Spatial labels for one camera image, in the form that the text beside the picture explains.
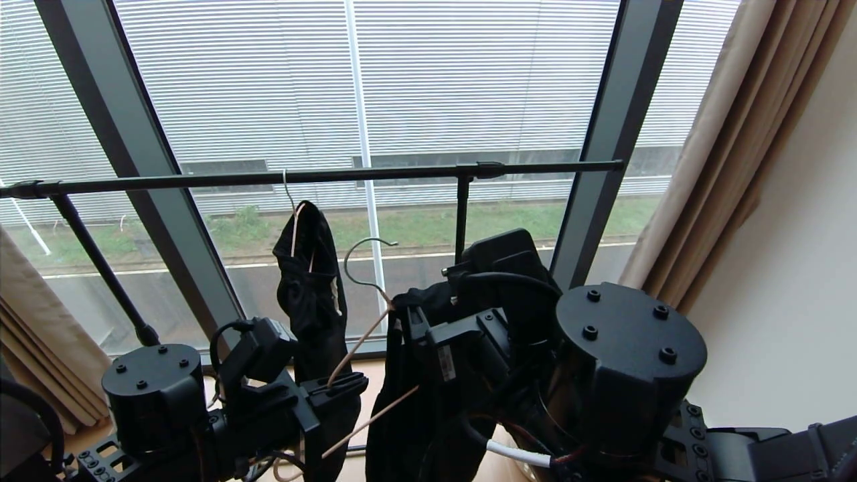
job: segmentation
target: wooden floor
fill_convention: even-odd
[[[366,389],[361,396],[363,409],[360,413],[360,418],[357,420],[357,424],[360,425],[362,422],[369,419],[372,406],[375,403],[375,397],[378,396],[378,392],[381,391],[381,385],[384,383],[384,362],[382,360],[356,362],[354,364],[354,370],[362,371],[367,377],[369,377],[369,388]],[[207,391],[212,392],[213,386],[209,383],[210,379],[206,378],[206,381]],[[81,430],[76,435],[67,437],[66,452],[78,454],[82,450],[91,447],[102,438],[108,436],[111,431],[112,425],[110,424],[109,419],[101,426]],[[509,443],[511,438],[506,431],[498,427],[497,431],[494,433],[494,440]],[[366,443],[366,431],[362,431],[351,439],[351,445],[363,443]],[[345,466],[342,469],[342,473],[339,475],[339,481],[364,482],[366,480],[364,464],[365,460],[362,455],[352,456],[345,459]],[[281,474],[289,474],[290,470],[290,467],[285,467],[282,469]],[[479,466],[479,472],[474,479],[475,482],[525,482],[527,480],[530,479],[524,476],[516,462],[510,461],[505,457],[491,452],[485,454],[485,458],[482,460],[482,465]],[[267,473],[260,479],[260,481],[275,482],[275,479],[272,473]]]

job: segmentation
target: clothes rack horizontal bar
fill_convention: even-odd
[[[549,174],[557,172],[606,172],[621,169],[621,160],[563,162],[552,164],[501,163],[459,164],[437,167],[369,167],[328,171],[287,172],[289,184],[330,183],[407,178],[497,178],[506,174]],[[176,175],[148,178],[114,178],[93,181],[26,181],[0,188],[0,198],[39,199],[49,196],[108,191],[158,190],[282,184],[282,172]]]

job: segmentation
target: white siding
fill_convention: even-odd
[[[352,166],[360,154],[340,1],[116,4],[180,162],[264,159],[274,171],[300,170]],[[683,143],[736,5],[685,1],[638,145]],[[372,154],[579,148],[617,7],[356,0]],[[0,12],[0,178],[115,176],[32,1],[2,1]],[[667,181],[629,178],[622,192],[662,192]],[[471,200],[556,198],[569,188],[567,180],[476,183]],[[365,205],[355,183],[290,191],[326,208]],[[124,195],[99,196],[81,196],[88,219],[133,214]],[[381,206],[449,202],[454,187],[379,187],[377,196]],[[287,205],[281,187],[196,201],[203,213]],[[50,203],[21,205],[33,220],[57,218]],[[0,221],[19,221],[8,201],[0,208]]]

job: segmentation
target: black metal rod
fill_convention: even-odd
[[[470,181],[473,178],[458,178],[455,210],[455,264],[461,262],[464,252],[464,236],[467,234],[467,198],[470,195]]]
[[[99,274],[101,274],[101,278],[104,279],[107,287],[110,288],[113,296],[116,297],[116,301],[122,306],[125,314],[128,315],[128,318],[134,324],[137,340],[143,346],[160,345],[158,333],[155,332],[155,328],[143,320],[140,312],[131,303],[131,298],[128,297],[128,294],[122,287],[122,283],[119,282],[116,274],[113,273],[104,255],[101,254],[98,245],[95,244],[95,240],[89,234],[87,227],[83,224],[83,220],[81,220],[81,216],[77,213],[77,208],[75,208],[69,197],[66,195],[51,196],[51,200],[57,205],[59,213],[69,222],[69,227],[71,227],[71,231],[81,242],[83,250],[87,252],[89,259],[93,260],[93,264],[99,271]]]
[[[368,167],[328,171],[289,172],[286,176],[286,180],[289,184],[304,184],[407,178],[496,178],[506,174],[605,172],[621,168],[622,163],[614,160],[603,162],[561,162],[552,164],[505,165],[501,163],[482,163],[438,167]],[[93,181],[47,183],[32,181],[0,188],[0,198],[15,197],[18,199],[33,199],[62,194],[84,194],[92,192],[249,186],[257,184],[282,183],[282,172],[176,175],[150,178],[114,178]]]

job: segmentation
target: brown curtain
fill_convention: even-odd
[[[101,376],[110,359],[0,226],[0,342],[9,371],[45,397],[73,434],[109,413]]]
[[[752,212],[854,0],[745,0],[679,165],[620,283],[687,312]]]

